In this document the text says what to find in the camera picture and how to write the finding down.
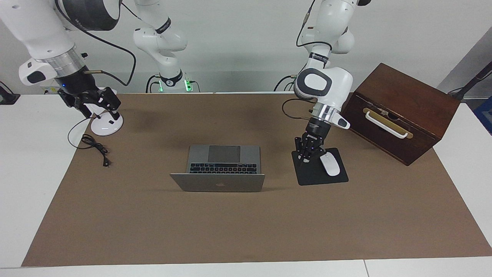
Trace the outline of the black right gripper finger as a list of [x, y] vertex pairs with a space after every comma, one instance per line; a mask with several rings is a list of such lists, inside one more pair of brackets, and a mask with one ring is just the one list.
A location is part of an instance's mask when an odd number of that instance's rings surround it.
[[103, 108], [110, 112], [114, 120], [118, 120], [121, 114], [118, 109], [121, 105], [121, 101], [117, 97], [117, 94], [109, 87], [98, 90], [98, 107]]
[[73, 96], [64, 96], [63, 101], [68, 107], [74, 107], [77, 109], [79, 112], [81, 112], [85, 118], [90, 118], [91, 115], [93, 114], [88, 107], [84, 105], [84, 103], [81, 101], [79, 97], [73, 97]]

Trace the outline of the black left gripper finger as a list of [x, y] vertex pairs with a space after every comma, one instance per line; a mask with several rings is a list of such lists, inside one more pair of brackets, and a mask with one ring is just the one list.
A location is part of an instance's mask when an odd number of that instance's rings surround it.
[[305, 157], [306, 147], [305, 147], [303, 136], [295, 137], [295, 147], [296, 147], [297, 159], [305, 164], [308, 163], [308, 160]]
[[317, 160], [326, 153], [324, 144], [321, 143], [305, 143], [304, 145], [304, 163], [309, 163], [311, 160]]

